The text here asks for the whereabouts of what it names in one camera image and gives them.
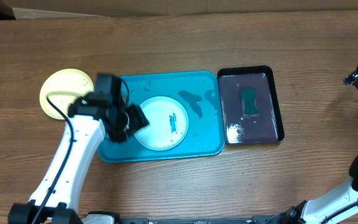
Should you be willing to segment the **light blue plate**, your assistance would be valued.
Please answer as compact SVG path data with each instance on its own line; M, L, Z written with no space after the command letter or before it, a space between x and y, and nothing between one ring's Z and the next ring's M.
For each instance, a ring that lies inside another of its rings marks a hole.
M184 140L189 117L177 100L167 96L156 96L140 105L149 125L135 133L135 138L144 147L154 151L166 151Z

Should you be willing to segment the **yellow-rimmed plate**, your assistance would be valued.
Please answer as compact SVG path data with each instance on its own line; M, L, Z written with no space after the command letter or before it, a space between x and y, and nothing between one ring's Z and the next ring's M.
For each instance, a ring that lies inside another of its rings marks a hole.
M39 101L42 110L49 117L63 119L47 101L47 98L65 115L68 107L78 97L94 91L90 77L81 70L66 68L49 76L40 89Z

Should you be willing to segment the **green scrubbing sponge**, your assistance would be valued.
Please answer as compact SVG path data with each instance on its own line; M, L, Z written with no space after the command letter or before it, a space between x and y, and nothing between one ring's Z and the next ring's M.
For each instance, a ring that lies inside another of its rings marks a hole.
M246 88L240 92L242 102L244 104L244 115L253 116L259 114L259 110L256 107L255 101L257 98L257 90L254 88Z

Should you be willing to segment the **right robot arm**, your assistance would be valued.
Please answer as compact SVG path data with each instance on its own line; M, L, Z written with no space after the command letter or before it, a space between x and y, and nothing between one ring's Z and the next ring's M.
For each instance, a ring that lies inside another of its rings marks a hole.
M358 89L358 66L344 79ZM340 223L358 214L358 155L349 168L349 178L320 198L301 202L285 213L274 215L265 223Z

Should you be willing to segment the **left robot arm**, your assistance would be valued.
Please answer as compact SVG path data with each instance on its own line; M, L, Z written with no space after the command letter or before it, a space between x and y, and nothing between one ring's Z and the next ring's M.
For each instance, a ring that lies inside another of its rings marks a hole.
M80 193L91 161L105 137L123 143L149 125L140 106L122 95L127 83L100 73L94 91L78 97L63 113L65 132L43 181L26 204L15 203L8 223L117 223L119 215L90 212L78 215Z

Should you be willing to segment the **teal plastic tray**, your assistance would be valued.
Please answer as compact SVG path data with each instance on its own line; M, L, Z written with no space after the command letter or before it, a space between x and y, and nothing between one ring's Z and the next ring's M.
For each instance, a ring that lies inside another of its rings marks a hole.
M98 147L99 157L110 163L183 159L219 154L224 145L224 125L218 81L209 71L129 75L122 78L129 103L141 105L156 96L177 100L189 117L188 132L178 146L154 151L141 145L135 134L123 143L108 136Z

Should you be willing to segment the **black plastic tray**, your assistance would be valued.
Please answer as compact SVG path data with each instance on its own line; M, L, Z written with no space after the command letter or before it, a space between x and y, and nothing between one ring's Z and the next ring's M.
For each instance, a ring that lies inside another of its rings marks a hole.
M218 85L228 145L276 143L284 139L275 80L269 66L222 68ZM257 115L244 115L240 92L246 88L257 90Z

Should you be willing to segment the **cardboard backdrop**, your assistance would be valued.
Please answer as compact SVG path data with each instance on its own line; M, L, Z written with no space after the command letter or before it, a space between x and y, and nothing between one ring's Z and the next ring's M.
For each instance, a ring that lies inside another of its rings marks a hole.
M98 16L358 10L358 0L6 0L18 9Z

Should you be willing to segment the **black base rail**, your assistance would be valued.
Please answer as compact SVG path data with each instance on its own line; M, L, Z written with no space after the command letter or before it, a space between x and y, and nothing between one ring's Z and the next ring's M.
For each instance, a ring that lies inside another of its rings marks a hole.
M120 218L118 213L89 212L81 219L83 224L263 224L280 223L284 213L276 215L256 215L252 218L194 218L194 219L159 219Z

